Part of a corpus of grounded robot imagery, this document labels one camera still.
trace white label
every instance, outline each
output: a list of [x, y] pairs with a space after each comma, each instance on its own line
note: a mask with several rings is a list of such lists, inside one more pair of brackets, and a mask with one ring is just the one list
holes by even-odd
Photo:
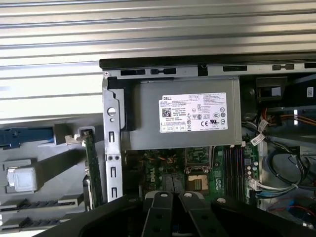
[[260, 133], [258, 136], [256, 136], [255, 138], [253, 138], [250, 142], [252, 143], [252, 145], [255, 147], [257, 146], [260, 142], [262, 142], [265, 139], [265, 135], [263, 135], [262, 133]]
[[259, 123], [259, 126], [258, 126], [258, 131], [261, 133], [263, 132], [263, 130], [265, 130], [266, 126], [268, 125], [269, 123], [266, 121], [266, 120], [261, 120], [261, 122]]
[[307, 87], [307, 98], [314, 97], [314, 87]]
[[226, 130], [226, 93], [164, 95], [159, 121], [162, 133]]

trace motherboard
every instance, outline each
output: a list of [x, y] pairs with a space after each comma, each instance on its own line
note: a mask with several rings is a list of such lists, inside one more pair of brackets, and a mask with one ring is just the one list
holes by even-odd
[[206, 201], [231, 196], [249, 202], [248, 182], [259, 178], [257, 147], [213, 146], [138, 151], [143, 195], [154, 190], [194, 191]]

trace gray metal panel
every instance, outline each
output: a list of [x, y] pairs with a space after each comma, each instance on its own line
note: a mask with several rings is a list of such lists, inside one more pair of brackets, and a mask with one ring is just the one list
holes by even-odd
[[[314, 0], [1, 1], [0, 119], [101, 113], [101, 58], [312, 51], [315, 8]], [[13, 113], [21, 104], [24, 113]]]
[[[163, 95], [225, 92], [227, 130], [160, 133], [158, 101]], [[232, 145], [241, 143], [238, 79], [208, 79], [140, 84], [134, 90], [136, 130], [130, 132], [132, 150]]]

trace barcode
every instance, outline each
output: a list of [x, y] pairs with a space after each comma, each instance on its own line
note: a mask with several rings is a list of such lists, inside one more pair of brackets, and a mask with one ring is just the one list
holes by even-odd
[[314, 87], [307, 87], [307, 97], [314, 97]]

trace gray plastic panel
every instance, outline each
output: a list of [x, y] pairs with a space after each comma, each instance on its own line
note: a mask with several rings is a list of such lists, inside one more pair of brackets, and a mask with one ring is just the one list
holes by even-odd
[[[158, 101], [163, 95], [225, 92], [228, 129], [218, 131], [160, 133]], [[130, 132], [130, 149], [166, 149], [232, 145], [241, 143], [238, 79], [198, 79], [144, 83], [135, 87], [136, 130]]]

